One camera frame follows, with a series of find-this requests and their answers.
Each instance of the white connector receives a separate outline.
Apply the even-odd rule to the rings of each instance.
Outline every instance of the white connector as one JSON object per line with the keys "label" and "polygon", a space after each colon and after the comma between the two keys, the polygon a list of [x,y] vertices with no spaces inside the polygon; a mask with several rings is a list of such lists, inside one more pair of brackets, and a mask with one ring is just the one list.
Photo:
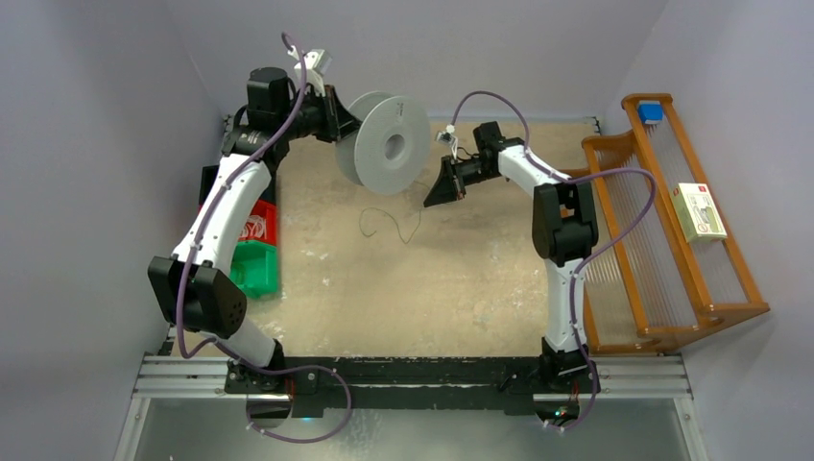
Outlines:
{"label": "white connector", "polygon": [[435,140],[440,142],[444,146],[449,146],[449,149],[452,151],[452,156],[457,160],[458,159],[458,136],[455,134],[455,126],[454,125],[447,125],[446,130],[442,132],[438,132],[435,135]]}
{"label": "white connector", "polygon": [[[288,54],[294,59],[299,60],[298,50],[289,50]],[[317,96],[324,96],[325,83],[323,79],[333,58],[331,58],[330,54],[325,50],[311,50],[305,55],[304,60],[305,81],[314,86],[314,91],[317,93]],[[301,71],[302,69],[300,69],[298,62],[297,65],[294,66],[294,72],[297,74],[297,78],[300,78],[299,75]]]}

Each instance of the wooden rack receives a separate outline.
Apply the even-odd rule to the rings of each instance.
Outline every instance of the wooden rack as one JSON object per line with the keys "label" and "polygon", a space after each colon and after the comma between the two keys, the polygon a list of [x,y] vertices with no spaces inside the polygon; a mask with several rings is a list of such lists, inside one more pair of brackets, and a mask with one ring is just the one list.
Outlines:
{"label": "wooden rack", "polygon": [[[658,102],[664,120],[645,126],[637,104]],[[656,177],[654,208],[613,251],[588,266],[586,333],[598,354],[670,352],[769,310],[738,249],[732,229],[717,203],[728,238],[688,244],[672,207],[669,191],[678,182],[704,182],[701,163],[684,131],[669,94],[632,94],[622,101],[631,130],[583,141],[588,168],[572,176],[635,166]],[[608,241],[641,210],[648,183],[639,175],[618,175],[594,182]]]}

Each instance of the white wall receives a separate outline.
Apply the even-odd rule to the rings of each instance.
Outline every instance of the white wall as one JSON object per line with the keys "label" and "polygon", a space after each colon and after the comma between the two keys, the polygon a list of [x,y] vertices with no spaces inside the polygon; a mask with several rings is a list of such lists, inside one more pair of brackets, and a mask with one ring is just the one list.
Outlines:
{"label": "white wall", "polygon": [[0,6],[0,458],[111,459],[219,116],[162,0]]}
{"label": "white wall", "polygon": [[673,93],[720,206],[773,310],[690,348],[714,460],[812,459],[814,3],[671,0],[607,112]]}
{"label": "white wall", "polygon": [[[222,112],[245,104],[255,67],[286,70],[279,34],[334,57],[328,80],[349,104],[374,89],[449,115],[491,89],[530,117],[602,113],[666,0],[168,0]],[[474,99],[467,115],[503,115]]]}

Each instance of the beige floor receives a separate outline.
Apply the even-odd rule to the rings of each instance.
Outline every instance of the beige floor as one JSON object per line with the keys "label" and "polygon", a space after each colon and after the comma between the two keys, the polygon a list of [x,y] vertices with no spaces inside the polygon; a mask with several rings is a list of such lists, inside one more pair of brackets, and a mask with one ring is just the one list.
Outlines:
{"label": "beige floor", "polygon": [[[445,124],[436,124],[433,133]],[[475,124],[458,124],[474,150]],[[501,124],[521,135],[518,124]],[[561,168],[583,166],[585,123],[537,124],[532,149]],[[454,204],[421,203],[437,177],[433,151],[418,181],[377,196],[348,182],[333,146],[292,143],[279,172],[282,291],[250,304],[249,315],[293,355],[537,354],[545,331],[545,272],[531,242],[531,200],[495,179],[468,188]],[[216,354],[212,349],[204,354]]]}

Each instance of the white box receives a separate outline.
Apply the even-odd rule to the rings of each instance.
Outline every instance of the white box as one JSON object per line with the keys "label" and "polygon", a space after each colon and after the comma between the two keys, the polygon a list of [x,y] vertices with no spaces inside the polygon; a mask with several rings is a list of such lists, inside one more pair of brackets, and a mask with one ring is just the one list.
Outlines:
{"label": "white box", "polygon": [[688,243],[727,238],[727,230],[706,184],[679,182],[670,195]]}

